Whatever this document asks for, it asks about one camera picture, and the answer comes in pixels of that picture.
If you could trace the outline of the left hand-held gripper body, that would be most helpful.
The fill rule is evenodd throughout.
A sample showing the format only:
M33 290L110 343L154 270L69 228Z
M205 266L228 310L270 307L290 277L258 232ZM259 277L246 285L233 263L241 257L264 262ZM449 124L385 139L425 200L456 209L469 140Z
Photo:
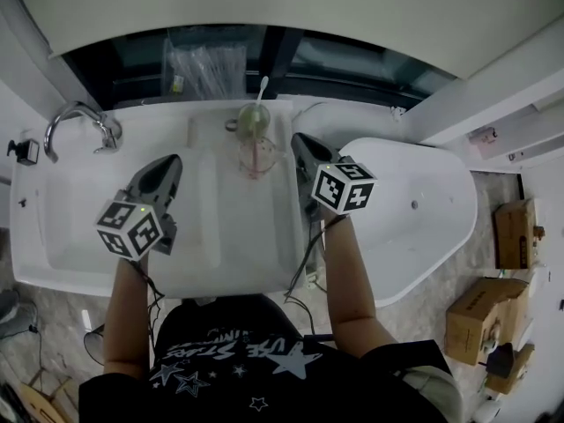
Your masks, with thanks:
M107 250L130 261L141 260L150 250L169 256L177 227L167 212L173 198L160 201L159 196L107 200L94 227Z

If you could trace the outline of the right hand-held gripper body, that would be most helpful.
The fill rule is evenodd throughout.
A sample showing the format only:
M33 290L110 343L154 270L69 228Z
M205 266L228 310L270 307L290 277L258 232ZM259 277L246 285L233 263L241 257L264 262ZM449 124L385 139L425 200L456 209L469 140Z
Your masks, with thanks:
M301 208L316 218L321 208L336 215L366 208L378 186L378 179L365 165L349 160L309 166L299 160L296 174Z

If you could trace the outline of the clear pink dotted cup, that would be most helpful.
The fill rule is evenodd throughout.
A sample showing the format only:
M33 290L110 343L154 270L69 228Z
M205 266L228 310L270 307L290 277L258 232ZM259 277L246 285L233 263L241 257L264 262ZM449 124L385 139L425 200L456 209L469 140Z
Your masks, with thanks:
M240 171L252 180L265 176L278 161L277 148L267 137L241 142L238 156Z

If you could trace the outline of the green cup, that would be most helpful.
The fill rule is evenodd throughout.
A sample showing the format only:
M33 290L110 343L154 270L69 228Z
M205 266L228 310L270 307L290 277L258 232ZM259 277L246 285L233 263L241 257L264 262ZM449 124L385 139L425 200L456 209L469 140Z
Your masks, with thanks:
M270 121L270 112L264 105L250 103L240 109L236 118L225 122L225 129L234 133L241 142L245 142L264 137Z

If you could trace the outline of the person's right forearm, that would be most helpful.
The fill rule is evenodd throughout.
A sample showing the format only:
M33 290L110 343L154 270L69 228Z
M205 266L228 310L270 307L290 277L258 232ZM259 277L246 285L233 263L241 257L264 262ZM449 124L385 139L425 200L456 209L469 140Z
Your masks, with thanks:
M376 317L375 300L349 218L323 210L330 324L337 348L360 358L396 340Z

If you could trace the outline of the person's left forearm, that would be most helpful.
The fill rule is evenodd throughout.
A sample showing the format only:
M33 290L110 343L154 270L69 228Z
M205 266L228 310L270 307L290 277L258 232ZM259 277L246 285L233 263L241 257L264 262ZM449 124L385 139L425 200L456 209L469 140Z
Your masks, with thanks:
M103 335L104 372L144 378L150 365L148 284L138 268L118 261Z

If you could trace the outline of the white sink vanity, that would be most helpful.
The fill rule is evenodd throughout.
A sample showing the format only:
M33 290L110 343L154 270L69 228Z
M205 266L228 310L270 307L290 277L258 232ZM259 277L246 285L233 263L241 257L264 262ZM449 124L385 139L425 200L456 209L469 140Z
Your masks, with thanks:
M267 138L278 161L258 180L239 167L240 143L225 129L242 102L174 102L111 113L122 147L94 153L100 133L84 117L61 122L52 163L15 165L10 234L15 278L70 293L108 296L118 258L94 224L107 200L151 161L177 154L182 177L169 211L178 231L169 256L152 252L150 275L170 298L286 290L303 258L303 229L290 146L293 106L266 102ZM22 208L18 201L26 199Z

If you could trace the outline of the chrome faucet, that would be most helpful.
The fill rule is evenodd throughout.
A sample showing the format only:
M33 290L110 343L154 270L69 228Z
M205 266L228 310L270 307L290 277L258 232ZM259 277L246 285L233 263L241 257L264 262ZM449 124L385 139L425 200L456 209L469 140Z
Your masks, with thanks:
M47 158L56 163L59 160L53 147L54 135L60 122L73 115L81 115L92 121L93 127L101 135L101 147L94 153L116 152L122 145L122 125L115 119L109 119L103 112L99 112L81 101L66 104L49 122L43 137L43 151Z

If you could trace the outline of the white power strip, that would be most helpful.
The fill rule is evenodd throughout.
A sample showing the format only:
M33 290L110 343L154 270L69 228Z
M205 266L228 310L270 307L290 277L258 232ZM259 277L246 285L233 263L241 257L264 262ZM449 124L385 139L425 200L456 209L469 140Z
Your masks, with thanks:
M317 289L319 286L319 274L317 270L316 255L313 254L306 262L304 269L304 286L308 290Z

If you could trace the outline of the dark framed window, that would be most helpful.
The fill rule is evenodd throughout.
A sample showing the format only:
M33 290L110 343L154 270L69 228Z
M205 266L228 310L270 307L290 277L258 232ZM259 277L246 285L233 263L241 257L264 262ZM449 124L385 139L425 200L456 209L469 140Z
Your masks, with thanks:
M63 55L76 77L104 109L143 99L179 100L161 94L164 40L190 44L240 43L247 47L246 97L270 82L267 100L281 94L356 100L413 108L451 77L394 50L328 33L264 25L162 28L98 41Z

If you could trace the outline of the dark green white bathtub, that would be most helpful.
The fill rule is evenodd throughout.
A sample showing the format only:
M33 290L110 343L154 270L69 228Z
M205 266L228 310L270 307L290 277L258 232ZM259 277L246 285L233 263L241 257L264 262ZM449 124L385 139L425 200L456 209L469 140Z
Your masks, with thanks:
M406 296L470 238L477 192L452 152L372 137L341 149L376 177L351 219L378 308Z

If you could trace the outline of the clear plastic bag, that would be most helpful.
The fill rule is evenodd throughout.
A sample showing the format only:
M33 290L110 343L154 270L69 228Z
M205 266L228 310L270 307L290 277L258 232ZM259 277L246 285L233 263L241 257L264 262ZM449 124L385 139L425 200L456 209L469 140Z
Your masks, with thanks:
M246 97L247 47L205 43L176 47L164 40L161 94L185 100L241 100Z

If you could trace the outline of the black round mesh object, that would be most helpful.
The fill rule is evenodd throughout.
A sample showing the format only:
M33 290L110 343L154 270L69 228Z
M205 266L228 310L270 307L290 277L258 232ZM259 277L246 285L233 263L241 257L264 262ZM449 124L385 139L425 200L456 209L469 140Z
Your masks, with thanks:
M91 359L97 364L104 366L104 328L105 325L88 331L83 337L84 348Z

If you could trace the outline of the brown cardboard box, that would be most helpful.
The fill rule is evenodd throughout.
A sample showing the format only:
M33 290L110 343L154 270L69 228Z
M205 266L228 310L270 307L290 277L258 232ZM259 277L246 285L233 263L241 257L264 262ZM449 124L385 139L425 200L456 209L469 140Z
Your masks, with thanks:
M526 321L530 288L513 278L479 278L446 313L445 353L475 366L497 347L516 342Z
M527 375L535 352L534 344L526 344L520 351L510 350L511 347L500 346L486 363L486 387L503 395L509 395Z
M533 199L500 206L493 214L496 266L504 270L529 269L538 241L545 236L539 226Z

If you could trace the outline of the black star-print t-shirt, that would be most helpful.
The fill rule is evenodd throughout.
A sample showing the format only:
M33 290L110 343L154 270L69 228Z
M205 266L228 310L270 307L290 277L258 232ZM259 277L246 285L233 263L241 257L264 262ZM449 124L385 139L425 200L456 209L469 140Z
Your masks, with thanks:
M257 295L185 302L160 327L144 380L113 373L79 388L80 423L463 423L438 345L361 357L304 338Z

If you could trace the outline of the wooden frame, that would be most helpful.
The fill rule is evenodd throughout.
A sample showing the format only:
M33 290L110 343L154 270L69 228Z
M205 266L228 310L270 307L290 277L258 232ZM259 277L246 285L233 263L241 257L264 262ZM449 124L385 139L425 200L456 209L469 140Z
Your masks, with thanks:
M70 396L76 382L67 377L50 394L37 390L34 382L19 384L22 402L38 423L78 423L78 407Z

